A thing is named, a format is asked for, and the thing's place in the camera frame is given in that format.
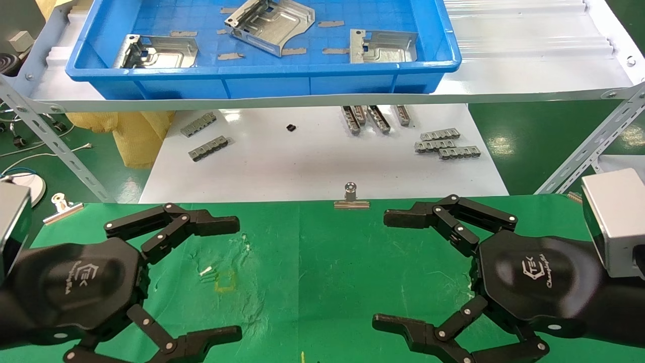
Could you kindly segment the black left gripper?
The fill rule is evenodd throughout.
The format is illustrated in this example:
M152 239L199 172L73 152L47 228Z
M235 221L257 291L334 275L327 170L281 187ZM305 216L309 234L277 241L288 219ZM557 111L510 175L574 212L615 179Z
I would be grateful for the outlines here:
M242 339L240 326L173 338L139 304L147 298L147 264L157 264L190 236L240 231L237 216L164 204L104 225L106 241L60 244L22 252L13 266L13 345L58 345L82 339L64 362L124 362L95 351L132 322L158 351L149 362L203 362L214 345ZM155 232L141 246L129 239Z

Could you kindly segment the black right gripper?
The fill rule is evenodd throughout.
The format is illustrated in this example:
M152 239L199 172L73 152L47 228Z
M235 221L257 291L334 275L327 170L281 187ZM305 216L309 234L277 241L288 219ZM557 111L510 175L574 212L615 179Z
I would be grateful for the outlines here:
M562 338L589 333L589 306L606 278L592 243L520 236L513 233L516 216L458 195L415 202L408 210L387 209L383 221L387 227L432 228L464 257L474 257L478 251L478 290L486 298L470 299L440 326L373 315L374 329L402 336L411 352L442 362L537 362L550 347L533 330ZM494 235L479 245L479 237L466 224ZM470 353L456 338L486 312L489 301L488 317L513 331L518 342Z

